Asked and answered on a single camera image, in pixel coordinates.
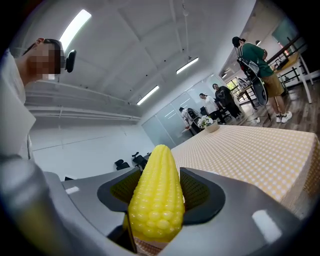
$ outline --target flower vase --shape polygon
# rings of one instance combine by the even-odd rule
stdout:
[[[213,120],[213,123],[212,123],[212,124],[211,124],[211,123],[208,123],[208,124],[204,127],[204,129],[205,129],[208,133],[213,133],[213,132],[215,132],[216,130],[218,130],[219,127],[220,127],[220,126],[219,126],[217,120]]]

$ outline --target checkered tablecloth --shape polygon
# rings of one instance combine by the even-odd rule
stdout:
[[[221,125],[173,148],[178,171],[193,168],[256,185],[297,214],[299,204],[320,186],[320,144],[314,133]],[[161,249],[135,239],[141,255]]]

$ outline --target green jacket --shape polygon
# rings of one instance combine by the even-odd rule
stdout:
[[[274,74],[272,69],[269,65],[262,59],[264,56],[265,51],[260,47],[252,44],[252,43],[245,43],[242,47],[242,57],[247,61],[252,61],[256,63],[260,69],[258,76],[269,77]]]

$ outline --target yellow corn toy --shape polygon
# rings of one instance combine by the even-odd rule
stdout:
[[[152,151],[130,201],[133,235],[144,241],[170,242],[180,231],[185,212],[176,163],[170,149]]]

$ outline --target white sneaker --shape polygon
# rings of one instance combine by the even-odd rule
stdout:
[[[292,113],[290,111],[288,111],[287,113],[285,113],[285,115],[282,115],[281,123],[284,124],[284,123],[288,122],[291,118],[292,118]]]
[[[276,122],[281,123],[281,115],[280,114],[276,116]]]

